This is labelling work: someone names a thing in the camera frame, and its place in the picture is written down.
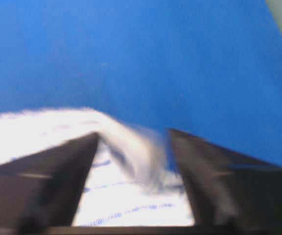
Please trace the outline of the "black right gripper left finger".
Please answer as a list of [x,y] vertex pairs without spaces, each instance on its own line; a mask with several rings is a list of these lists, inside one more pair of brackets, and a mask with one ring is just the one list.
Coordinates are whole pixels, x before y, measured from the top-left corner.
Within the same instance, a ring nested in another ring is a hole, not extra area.
[[0,165],[0,235],[71,226],[98,140],[88,134]]

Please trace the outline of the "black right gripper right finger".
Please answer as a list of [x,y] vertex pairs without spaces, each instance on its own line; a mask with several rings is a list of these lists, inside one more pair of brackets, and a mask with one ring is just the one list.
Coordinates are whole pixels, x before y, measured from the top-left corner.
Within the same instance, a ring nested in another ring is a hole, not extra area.
[[282,235],[282,167],[169,129],[195,225],[236,235]]

